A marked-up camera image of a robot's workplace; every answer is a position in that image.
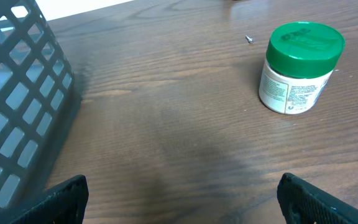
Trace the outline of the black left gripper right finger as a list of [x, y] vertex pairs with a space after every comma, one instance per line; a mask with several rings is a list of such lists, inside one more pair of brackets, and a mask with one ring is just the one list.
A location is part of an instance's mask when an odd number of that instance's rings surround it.
[[288, 172], [277, 199], [287, 224], [358, 224], [358, 209]]

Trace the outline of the green lid jar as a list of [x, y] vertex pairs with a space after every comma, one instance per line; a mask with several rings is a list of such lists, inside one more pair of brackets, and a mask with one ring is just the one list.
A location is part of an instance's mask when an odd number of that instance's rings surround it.
[[259, 98], [280, 114], [310, 110], [323, 92], [346, 46], [342, 34], [325, 24], [297, 21], [271, 34]]

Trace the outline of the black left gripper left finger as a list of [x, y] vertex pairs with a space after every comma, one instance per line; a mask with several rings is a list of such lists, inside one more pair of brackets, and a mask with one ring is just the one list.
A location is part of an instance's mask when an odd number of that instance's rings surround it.
[[0, 214], [0, 224], [82, 224], [89, 191], [86, 177], [76, 175], [37, 198]]

